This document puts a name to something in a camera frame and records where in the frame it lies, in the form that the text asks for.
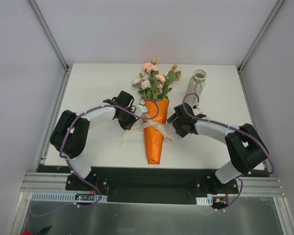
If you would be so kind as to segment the orange wrapping paper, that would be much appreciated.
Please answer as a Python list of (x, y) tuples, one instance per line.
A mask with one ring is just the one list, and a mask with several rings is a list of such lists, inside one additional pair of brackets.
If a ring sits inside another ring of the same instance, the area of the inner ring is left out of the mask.
[[(167, 120), (169, 100), (165, 99), (157, 101), (156, 103), (159, 107), (159, 113), (153, 121), (158, 122), (159, 124), (165, 124)], [(144, 140), (148, 164), (160, 164), (162, 145), (164, 141), (162, 133), (160, 130), (151, 125), (150, 127), (144, 129)]]

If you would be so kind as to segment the pink flower bouquet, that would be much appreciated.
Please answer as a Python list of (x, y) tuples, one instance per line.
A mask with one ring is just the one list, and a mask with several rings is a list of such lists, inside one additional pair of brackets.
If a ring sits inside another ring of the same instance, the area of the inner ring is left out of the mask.
[(174, 64), (171, 69), (161, 74), (157, 61), (152, 60), (143, 65), (138, 78), (135, 78), (132, 87), (138, 91), (143, 99), (153, 101), (168, 100), (168, 93), (171, 92), (171, 85), (182, 77), (178, 65)]

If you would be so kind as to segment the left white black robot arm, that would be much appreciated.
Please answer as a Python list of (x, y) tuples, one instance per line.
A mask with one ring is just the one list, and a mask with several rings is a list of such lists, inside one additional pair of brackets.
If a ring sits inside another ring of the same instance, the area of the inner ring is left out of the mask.
[(79, 175), (77, 185), (89, 190), (94, 179), (89, 176), (90, 164), (86, 159), (86, 142), (89, 130), (105, 121), (118, 119), (120, 127), (130, 130), (138, 117), (147, 112), (143, 103), (133, 105), (134, 97), (121, 91), (117, 97), (104, 100), (101, 105), (81, 114), (70, 110), (62, 112), (50, 137), (61, 158), (64, 158), (71, 171)]

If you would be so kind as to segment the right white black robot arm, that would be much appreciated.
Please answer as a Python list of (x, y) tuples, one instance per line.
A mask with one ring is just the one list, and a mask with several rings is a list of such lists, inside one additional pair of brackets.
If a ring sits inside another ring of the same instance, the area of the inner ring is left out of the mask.
[(230, 160), (200, 183), (202, 190), (216, 195), (226, 190), (230, 181), (251, 172), (265, 161), (269, 153), (251, 124), (233, 127), (211, 120), (204, 114), (195, 115), (194, 109), (187, 103), (178, 105), (167, 122), (182, 138), (187, 134), (202, 135), (226, 145)]

